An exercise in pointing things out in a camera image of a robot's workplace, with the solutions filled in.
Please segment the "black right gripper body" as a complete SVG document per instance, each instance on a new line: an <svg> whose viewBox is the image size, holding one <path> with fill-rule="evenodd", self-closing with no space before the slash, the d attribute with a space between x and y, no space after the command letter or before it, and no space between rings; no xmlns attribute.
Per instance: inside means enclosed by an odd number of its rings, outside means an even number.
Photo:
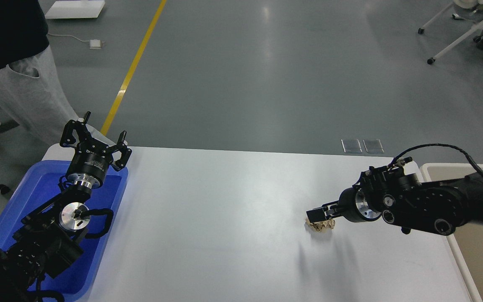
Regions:
<svg viewBox="0 0 483 302"><path fill-rule="evenodd" d="M339 216L350 222L376 221L419 185L418 176L406 174L403 167L369 167L339 196Z"/></svg>

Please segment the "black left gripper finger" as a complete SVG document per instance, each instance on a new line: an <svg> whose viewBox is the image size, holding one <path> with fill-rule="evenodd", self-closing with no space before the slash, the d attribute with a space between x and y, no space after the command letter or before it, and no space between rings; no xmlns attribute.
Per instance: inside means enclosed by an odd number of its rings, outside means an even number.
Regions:
<svg viewBox="0 0 483 302"><path fill-rule="evenodd" d="M71 119L66 123L60 139L61 147L79 149L80 143L89 143L92 140L92 134L87 128L90 115L91 112L86 112L81 122Z"/></svg>
<svg viewBox="0 0 483 302"><path fill-rule="evenodd" d="M109 147L109 155L113 155L116 152L119 152L120 156L118 160L113 160L110 162L111 167L115 171L120 171L126 167L130 156L132 155L132 149L130 149L126 143L126 135L127 131L122 131L119 134L119 139L115 145Z"/></svg>

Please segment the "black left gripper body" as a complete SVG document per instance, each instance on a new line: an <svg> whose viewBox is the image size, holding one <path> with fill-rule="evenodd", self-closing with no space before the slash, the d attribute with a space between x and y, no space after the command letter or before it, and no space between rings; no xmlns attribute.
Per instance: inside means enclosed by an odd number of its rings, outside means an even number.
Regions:
<svg viewBox="0 0 483 302"><path fill-rule="evenodd" d="M79 143L65 174L67 180L75 182L84 179L92 184L92 189L102 187L105 182L110 160L104 151L109 146L104 143Z"/></svg>

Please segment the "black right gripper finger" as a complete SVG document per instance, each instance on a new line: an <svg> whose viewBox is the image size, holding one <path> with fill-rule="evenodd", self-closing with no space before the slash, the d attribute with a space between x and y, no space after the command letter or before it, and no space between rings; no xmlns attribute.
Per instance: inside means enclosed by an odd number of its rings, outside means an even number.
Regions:
<svg viewBox="0 0 483 302"><path fill-rule="evenodd" d="M312 209L306 211L306 216L309 222L323 222L341 217L343 214L336 209Z"/></svg>
<svg viewBox="0 0 483 302"><path fill-rule="evenodd" d="M338 202L331 202L327 204L323 204L318 208L313 208L311 211L317 212L327 212L330 211L331 213L338 213L340 210L338 209Z"/></svg>

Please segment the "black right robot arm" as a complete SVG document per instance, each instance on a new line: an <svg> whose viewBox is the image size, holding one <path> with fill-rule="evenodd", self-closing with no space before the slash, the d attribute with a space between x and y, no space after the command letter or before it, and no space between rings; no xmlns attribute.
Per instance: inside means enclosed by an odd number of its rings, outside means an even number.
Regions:
<svg viewBox="0 0 483 302"><path fill-rule="evenodd" d="M389 164L362 171L337 201L308 210L308 223L316 226L338 217L350 222L382 218L400 227L404 234L416 230L442 236L469 223L483 225L483 170L464 149L436 145L462 153L475 172L462 178L421 183L415 174L406 174L405 165L413 160L406 154L427 145L410 147Z"/></svg>

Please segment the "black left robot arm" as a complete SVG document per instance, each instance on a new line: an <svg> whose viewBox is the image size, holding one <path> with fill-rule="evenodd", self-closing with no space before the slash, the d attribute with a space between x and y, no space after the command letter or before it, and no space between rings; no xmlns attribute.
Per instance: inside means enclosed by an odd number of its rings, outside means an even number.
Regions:
<svg viewBox="0 0 483 302"><path fill-rule="evenodd" d="M112 209L88 208L86 202L104 184L109 167L117 172L126 167L132 150L126 131L112 146L95 139L87 128L89 117L87 112L63 128L60 146L75 153L59 179L60 193L25 215L12 235L15 243L0 248L0 302L63 302L60 292L42 290L45 277L54 279L69 269L84 254L80 242L100 239L112 226Z"/></svg>

